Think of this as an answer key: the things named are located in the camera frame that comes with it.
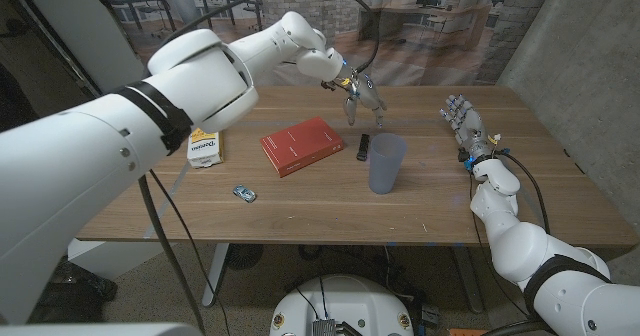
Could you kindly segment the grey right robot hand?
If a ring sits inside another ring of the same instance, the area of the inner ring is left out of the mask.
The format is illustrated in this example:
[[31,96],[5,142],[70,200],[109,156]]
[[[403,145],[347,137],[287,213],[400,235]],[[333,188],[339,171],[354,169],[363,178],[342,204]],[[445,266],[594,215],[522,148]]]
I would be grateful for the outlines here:
[[472,164],[492,154],[489,135],[480,114],[463,95],[449,95],[440,114],[449,123],[459,144],[458,161]]

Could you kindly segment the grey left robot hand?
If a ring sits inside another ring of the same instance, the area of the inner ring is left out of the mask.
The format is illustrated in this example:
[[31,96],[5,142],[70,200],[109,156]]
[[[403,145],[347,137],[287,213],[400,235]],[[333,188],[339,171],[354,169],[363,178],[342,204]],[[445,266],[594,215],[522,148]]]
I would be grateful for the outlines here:
[[387,106],[367,74],[359,73],[354,68],[344,65],[333,80],[322,81],[321,86],[331,91],[340,88],[347,93],[347,97],[343,101],[343,111],[350,126],[355,123],[358,103],[374,113],[375,123],[378,127],[383,125]]

